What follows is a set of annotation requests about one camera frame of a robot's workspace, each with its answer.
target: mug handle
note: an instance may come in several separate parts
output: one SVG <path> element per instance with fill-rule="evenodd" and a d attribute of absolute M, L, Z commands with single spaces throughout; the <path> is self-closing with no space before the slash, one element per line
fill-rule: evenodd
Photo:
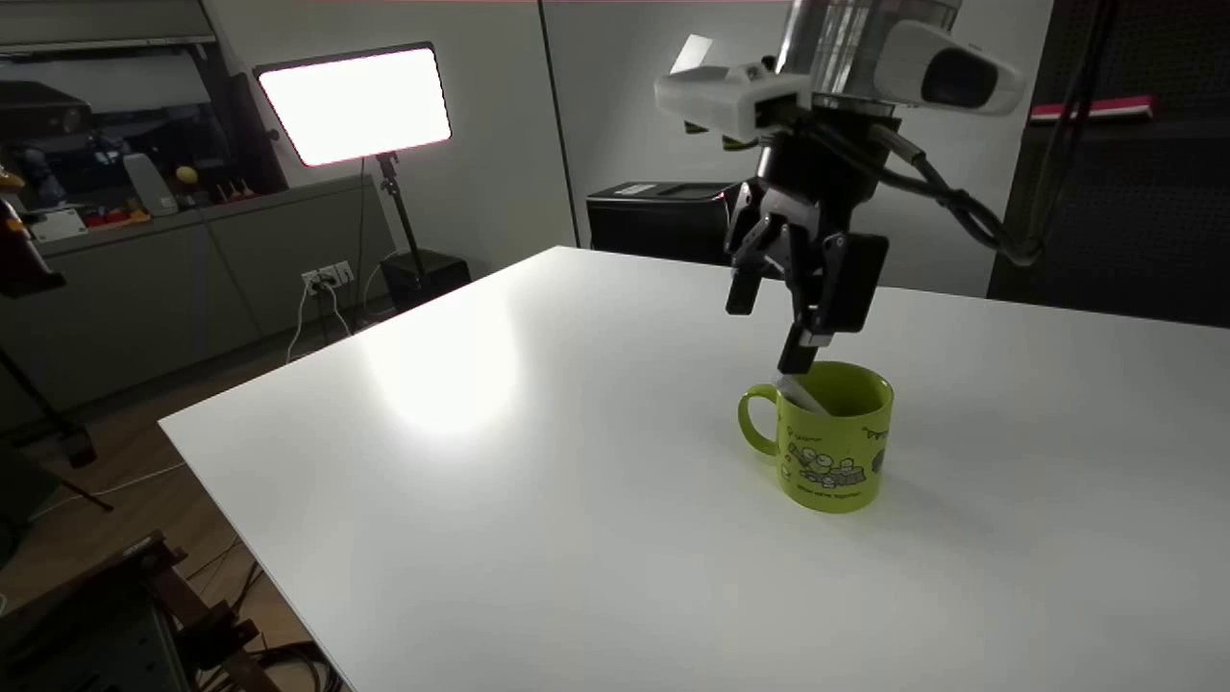
<path fill-rule="evenodd" d="M 755 385 L 755 390 L 738 400 L 738 432 L 742 432 L 742 440 L 744 440 L 759 453 L 777 457 L 777 444 L 764 440 L 764 436 L 759 432 L 755 417 L 748 417 L 748 404 L 755 404 L 755 400 L 777 404 L 777 390 L 774 390 L 774 385 Z"/>

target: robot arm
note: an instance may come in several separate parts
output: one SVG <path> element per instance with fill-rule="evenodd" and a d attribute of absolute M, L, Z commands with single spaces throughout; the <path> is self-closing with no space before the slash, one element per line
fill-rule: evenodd
<path fill-rule="evenodd" d="M 687 130 L 725 145 L 764 145 L 759 178 L 738 189 L 725 226 L 733 286 L 725 310 L 748 316 L 760 278 L 785 278 L 793 333 L 782 373 L 807 373 L 838 331 L 860 331 L 887 240 L 852 236 L 850 218 L 878 185 L 946 203 L 956 223 L 1001 251 L 996 217 L 953 193 L 926 153 L 896 134 L 896 104 L 1012 112 L 1021 82 L 1012 67 L 956 45 L 961 0 L 794 0 L 777 70 L 701 67 L 652 86 L 652 99 Z M 924 178 L 887 175 L 887 153 Z"/>

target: light panel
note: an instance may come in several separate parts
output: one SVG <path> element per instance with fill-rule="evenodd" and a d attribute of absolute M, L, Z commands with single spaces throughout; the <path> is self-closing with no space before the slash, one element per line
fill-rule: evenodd
<path fill-rule="evenodd" d="M 304 164 L 397 153 L 451 137 L 429 45 L 319 57 L 256 73 Z"/>

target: green mug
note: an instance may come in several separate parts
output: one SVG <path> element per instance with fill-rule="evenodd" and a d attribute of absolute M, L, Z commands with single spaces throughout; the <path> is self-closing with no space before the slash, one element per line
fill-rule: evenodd
<path fill-rule="evenodd" d="M 856 512 L 879 494 L 893 385 L 850 360 L 820 360 L 794 376 L 802 391 L 755 385 L 738 400 L 742 440 L 777 468 L 777 485 L 816 512 Z M 748 417 L 755 400 L 777 408 L 764 440 Z"/>

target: white table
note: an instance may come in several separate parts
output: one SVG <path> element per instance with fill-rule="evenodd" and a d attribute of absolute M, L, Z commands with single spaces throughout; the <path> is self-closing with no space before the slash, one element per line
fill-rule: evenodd
<path fill-rule="evenodd" d="M 1230 333 L 878 295 L 883 494 L 793 505 L 733 400 L 782 286 L 551 251 L 160 428 L 352 690 L 1230 685 Z"/>

